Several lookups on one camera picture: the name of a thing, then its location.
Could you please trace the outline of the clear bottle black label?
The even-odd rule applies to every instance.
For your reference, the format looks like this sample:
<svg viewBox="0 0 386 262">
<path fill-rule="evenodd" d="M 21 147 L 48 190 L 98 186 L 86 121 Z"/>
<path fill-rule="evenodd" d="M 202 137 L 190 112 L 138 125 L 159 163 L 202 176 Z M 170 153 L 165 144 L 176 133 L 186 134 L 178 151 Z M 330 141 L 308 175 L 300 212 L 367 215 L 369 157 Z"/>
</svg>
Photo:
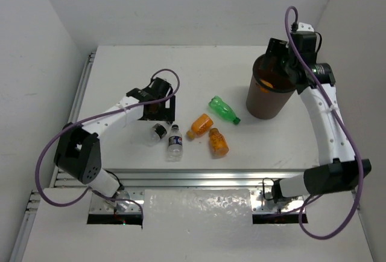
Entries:
<svg viewBox="0 0 386 262">
<path fill-rule="evenodd" d="M 153 125 L 145 135 L 145 144 L 148 146 L 154 146 L 160 143 L 160 141 L 166 137 L 170 127 L 170 122 L 156 123 Z"/>
</svg>

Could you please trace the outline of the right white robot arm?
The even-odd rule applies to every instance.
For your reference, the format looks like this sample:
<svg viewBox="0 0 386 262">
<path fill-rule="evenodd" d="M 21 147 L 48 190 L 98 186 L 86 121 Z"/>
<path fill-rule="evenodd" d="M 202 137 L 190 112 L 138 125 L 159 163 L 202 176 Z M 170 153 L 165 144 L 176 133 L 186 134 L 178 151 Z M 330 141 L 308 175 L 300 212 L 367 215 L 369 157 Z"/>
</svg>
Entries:
<svg viewBox="0 0 386 262">
<path fill-rule="evenodd" d="M 284 40 L 271 38 L 262 62 L 262 72 L 293 85 L 302 99 L 318 146 L 319 165 L 303 174 L 274 181 L 271 194 L 274 202 L 305 195 L 324 195 L 354 190 L 359 184 L 359 170 L 368 175 L 372 169 L 368 159 L 359 165 L 348 137 L 334 112 L 338 111 L 335 77 L 331 66 L 317 63 L 317 35 L 301 31 L 291 33 L 303 62 Z"/>
</svg>

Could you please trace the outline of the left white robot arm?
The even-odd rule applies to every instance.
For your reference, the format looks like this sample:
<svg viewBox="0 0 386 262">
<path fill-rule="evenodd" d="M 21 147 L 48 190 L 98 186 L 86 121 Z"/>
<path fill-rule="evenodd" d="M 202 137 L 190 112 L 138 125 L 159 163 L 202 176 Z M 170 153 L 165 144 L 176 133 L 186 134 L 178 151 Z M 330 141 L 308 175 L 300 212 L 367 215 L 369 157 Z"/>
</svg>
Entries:
<svg viewBox="0 0 386 262">
<path fill-rule="evenodd" d="M 69 123 L 60 137 L 54 156 L 55 165 L 82 184 L 113 198 L 120 183 L 102 169 L 101 146 L 137 120 L 175 120 L 176 97 L 170 83 L 156 77 L 143 88 L 134 88 L 106 112 L 107 116 L 83 122 Z"/>
</svg>

